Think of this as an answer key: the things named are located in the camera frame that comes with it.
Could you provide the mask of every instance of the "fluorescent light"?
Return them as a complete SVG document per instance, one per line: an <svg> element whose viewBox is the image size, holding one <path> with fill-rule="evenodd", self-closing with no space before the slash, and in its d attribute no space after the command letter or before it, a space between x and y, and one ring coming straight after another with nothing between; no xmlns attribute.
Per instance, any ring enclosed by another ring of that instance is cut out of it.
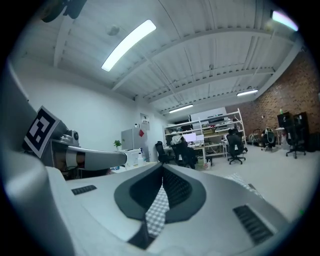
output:
<svg viewBox="0 0 320 256"><path fill-rule="evenodd" d="M276 22L280 22L288 26L294 31L298 31L298 26L290 18L288 18L286 15L282 14L281 12L274 10L272 12L272 19L275 20Z"/></svg>
<svg viewBox="0 0 320 256"><path fill-rule="evenodd" d="M177 111L180 111L180 110L185 110L185 109L188 109L188 108L191 108L193 107L194 105L188 105L188 106L183 106L183 107L180 107L180 108L177 108L177 109L174 109L174 110L171 110L169 111L169 113L174 113L174 112L177 112Z"/></svg>
<svg viewBox="0 0 320 256"><path fill-rule="evenodd" d="M156 29L155 24L152 23L150 19L146 20L140 26L138 26L134 31L126 36L125 39L118 44L118 46L111 52L109 57L102 65L102 69L105 71L110 71L112 67L117 63L118 60L137 42L148 35L150 32Z"/></svg>
<svg viewBox="0 0 320 256"><path fill-rule="evenodd" d="M250 91L245 91L245 92L239 92L238 94L237 94L237 96L243 96L243 95L248 95L248 94L255 94L255 93L257 93L258 92L258 90L250 90Z"/></svg>

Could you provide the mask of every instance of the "floor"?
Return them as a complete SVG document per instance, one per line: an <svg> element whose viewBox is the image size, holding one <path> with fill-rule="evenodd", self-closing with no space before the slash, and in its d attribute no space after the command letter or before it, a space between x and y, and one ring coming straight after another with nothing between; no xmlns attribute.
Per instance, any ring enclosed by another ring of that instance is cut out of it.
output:
<svg viewBox="0 0 320 256"><path fill-rule="evenodd" d="M260 147L248 145L243 164L226 158L214 158L210 170L201 165L196 170L217 175L228 176L237 173L270 204L276 207L289 221L298 218L306 209L320 178L320 151L313 153L297 153L286 157L286 150L276 148L273 152L261 151Z"/></svg>

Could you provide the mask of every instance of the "refrigerator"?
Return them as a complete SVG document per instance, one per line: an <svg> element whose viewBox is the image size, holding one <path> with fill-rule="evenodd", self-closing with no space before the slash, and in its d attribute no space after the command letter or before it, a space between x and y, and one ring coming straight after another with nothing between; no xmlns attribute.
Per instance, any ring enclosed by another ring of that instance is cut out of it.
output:
<svg viewBox="0 0 320 256"><path fill-rule="evenodd" d="M122 150L137 150L142 148L147 162L149 162L147 130L134 127L121 132Z"/></svg>

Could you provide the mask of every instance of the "white ceiling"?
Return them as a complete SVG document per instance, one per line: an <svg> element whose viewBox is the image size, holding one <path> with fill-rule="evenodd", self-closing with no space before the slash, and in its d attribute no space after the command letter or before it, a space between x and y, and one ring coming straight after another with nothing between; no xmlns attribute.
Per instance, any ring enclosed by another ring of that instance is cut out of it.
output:
<svg viewBox="0 0 320 256"><path fill-rule="evenodd" d="M35 19L15 58L32 58L89 78L129 98L144 97L165 114L221 100L275 76L296 34L270 19L263 0L87 0L75 20ZM156 30L106 72L102 64L137 26ZM112 25L119 33L109 36Z"/></svg>

